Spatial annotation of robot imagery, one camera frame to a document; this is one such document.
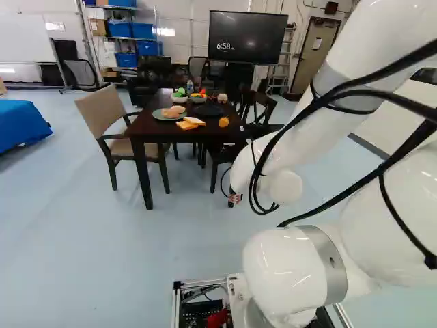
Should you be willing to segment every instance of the black plate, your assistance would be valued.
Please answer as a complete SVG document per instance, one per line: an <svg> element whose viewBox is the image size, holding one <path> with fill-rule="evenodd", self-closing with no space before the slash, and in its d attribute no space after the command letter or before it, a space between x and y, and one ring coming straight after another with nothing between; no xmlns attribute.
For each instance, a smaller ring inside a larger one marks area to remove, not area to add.
<svg viewBox="0 0 437 328"><path fill-rule="evenodd" d="M194 114L203 118L217 118L225 113L220 105L204 104L194 108Z"/></svg>

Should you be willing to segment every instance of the water bottle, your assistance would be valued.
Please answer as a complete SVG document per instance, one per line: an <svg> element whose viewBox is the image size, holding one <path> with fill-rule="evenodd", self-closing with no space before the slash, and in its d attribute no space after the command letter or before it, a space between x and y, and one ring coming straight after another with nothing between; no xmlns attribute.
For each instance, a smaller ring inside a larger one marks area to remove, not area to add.
<svg viewBox="0 0 437 328"><path fill-rule="evenodd" d="M186 93L190 96L194 91L194 83L189 79L186 82Z"/></svg>

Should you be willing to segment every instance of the blue storage bin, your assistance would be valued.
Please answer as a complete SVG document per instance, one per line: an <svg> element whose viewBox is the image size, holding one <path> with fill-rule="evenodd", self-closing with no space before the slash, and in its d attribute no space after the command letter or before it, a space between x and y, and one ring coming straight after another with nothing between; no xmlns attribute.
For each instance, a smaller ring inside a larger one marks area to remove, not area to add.
<svg viewBox="0 0 437 328"><path fill-rule="evenodd" d="M114 20L108 22L108 30L111 36L131 37L132 29L129 22L116 23Z"/></svg>
<svg viewBox="0 0 437 328"><path fill-rule="evenodd" d="M137 41L138 55L159 55L158 43L152 41Z"/></svg>
<svg viewBox="0 0 437 328"><path fill-rule="evenodd" d="M156 39L156 28L153 24L132 23L132 33L134 38Z"/></svg>
<svg viewBox="0 0 437 328"><path fill-rule="evenodd" d="M136 53L116 53L118 67L137 67Z"/></svg>
<svg viewBox="0 0 437 328"><path fill-rule="evenodd" d="M116 5L117 7L136 7L137 0L108 0L108 5Z"/></svg>

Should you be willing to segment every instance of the blue mat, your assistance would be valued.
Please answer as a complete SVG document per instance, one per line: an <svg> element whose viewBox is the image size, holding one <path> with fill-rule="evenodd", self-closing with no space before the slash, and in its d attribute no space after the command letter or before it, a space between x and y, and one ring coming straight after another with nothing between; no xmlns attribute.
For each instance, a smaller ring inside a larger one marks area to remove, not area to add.
<svg viewBox="0 0 437 328"><path fill-rule="evenodd" d="M20 144L35 144L52 133L32 102L0 100L0 153Z"/></svg>

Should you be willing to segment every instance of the television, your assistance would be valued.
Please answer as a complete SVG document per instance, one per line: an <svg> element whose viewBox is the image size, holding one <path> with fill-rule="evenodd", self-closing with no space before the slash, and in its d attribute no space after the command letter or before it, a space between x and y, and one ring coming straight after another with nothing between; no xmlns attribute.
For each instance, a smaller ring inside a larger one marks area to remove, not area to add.
<svg viewBox="0 0 437 328"><path fill-rule="evenodd" d="M208 57L226 62L277 64L288 15L210 11Z"/></svg>

